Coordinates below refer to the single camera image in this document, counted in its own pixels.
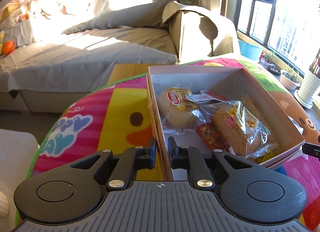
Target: open box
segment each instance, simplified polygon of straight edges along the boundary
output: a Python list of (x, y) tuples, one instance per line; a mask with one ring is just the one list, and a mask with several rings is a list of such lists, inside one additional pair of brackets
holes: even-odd
[(193, 94), (199, 93), (200, 90), (210, 90), (230, 100), (239, 100), (242, 92), (247, 94), (264, 115), (279, 142), (279, 147), (273, 151), (276, 156), (261, 163), (262, 166), (275, 168), (278, 163), (289, 159), (305, 142), (278, 103), (245, 69), (215, 66), (152, 66), (149, 67), (147, 81), (152, 131), (160, 147), (168, 180), (187, 178), (186, 171), (172, 170), (170, 167), (166, 146), (169, 136), (175, 138), (178, 146), (194, 146), (202, 153), (210, 153), (195, 132), (183, 135), (163, 132), (156, 98), (172, 85), (191, 85)]

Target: duck beak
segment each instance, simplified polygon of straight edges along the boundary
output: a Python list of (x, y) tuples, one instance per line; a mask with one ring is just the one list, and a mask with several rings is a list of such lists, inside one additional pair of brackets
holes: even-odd
[(128, 134), (125, 138), (127, 142), (134, 146), (147, 146), (152, 137), (151, 125), (147, 128)]

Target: orange ball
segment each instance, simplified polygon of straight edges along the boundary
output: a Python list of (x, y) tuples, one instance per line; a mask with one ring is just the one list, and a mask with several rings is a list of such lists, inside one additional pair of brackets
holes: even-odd
[(2, 53), (8, 55), (14, 51), (15, 44), (14, 41), (7, 41), (2, 46)]

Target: floor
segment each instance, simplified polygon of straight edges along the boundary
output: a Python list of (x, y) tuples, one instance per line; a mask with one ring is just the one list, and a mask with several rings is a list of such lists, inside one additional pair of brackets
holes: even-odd
[(0, 129), (31, 133), (41, 144), (61, 114), (21, 114), (0, 110)]

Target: colorful mat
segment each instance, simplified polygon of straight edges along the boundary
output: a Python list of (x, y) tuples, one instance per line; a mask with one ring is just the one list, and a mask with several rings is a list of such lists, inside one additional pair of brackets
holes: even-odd
[[(271, 74), (259, 64), (246, 60), (218, 58), (193, 65), (241, 67), (250, 72), (284, 111), (303, 127), (307, 142), (318, 144), (319, 133), (308, 115)], [(101, 149), (114, 154), (136, 145), (146, 146), (152, 136), (147, 104), (146, 74), (107, 85), (79, 100), (62, 115), (42, 143), (28, 176), (48, 171)], [(163, 179), (157, 154), (154, 170), (139, 171), (138, 179)], [(298, 180), (306, 189), (307, 206), (301, 222), (314, 230), (320, 223), (320, 163), (298, 157), (283, 165), (280, 172)]]

